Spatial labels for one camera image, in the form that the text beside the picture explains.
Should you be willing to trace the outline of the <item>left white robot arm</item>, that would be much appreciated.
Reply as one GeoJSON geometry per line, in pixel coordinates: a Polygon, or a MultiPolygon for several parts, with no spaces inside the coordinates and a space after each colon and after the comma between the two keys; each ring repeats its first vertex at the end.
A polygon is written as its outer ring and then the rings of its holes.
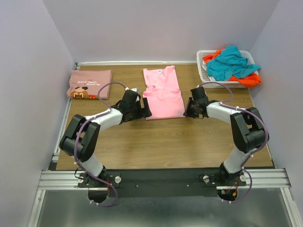
{"type": "Polygon", "coordinates": [[[112,126],[150,116],[147,98],[142,98],[135,88],[126,89],[123,98],[107,110],[91,116],[73,116],[59,148],[87,172],[93,186],[99,187],[106,178],[106,168],[94,155],[99,134],[112,126]]]}

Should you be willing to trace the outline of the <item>bright pink t shirt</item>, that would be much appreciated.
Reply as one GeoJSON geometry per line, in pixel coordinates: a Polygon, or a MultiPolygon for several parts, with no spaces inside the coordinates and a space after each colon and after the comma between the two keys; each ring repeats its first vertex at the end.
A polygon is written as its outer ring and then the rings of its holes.
{"type": "Polygon", "coordinates": [[[184,102],[178,84],[175,66],[164,69],[143,69],[147,98],[151,116],[147,120],[183,118],[184,102]]]}

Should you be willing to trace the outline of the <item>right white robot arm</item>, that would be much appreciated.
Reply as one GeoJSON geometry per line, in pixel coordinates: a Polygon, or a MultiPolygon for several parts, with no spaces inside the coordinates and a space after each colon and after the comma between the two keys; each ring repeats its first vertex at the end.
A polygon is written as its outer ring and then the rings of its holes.
{"type": "Polygon", "coordinates": [[[221,184],[229,185],[239,176],[249,158],[266,146],[269,140],[268,130],[255,107],[244,109],[209,100],[202,86],[190,92],[185,117],[216,118],[231,125],[234,148],[216,174],[216,179],[221,184]]]}

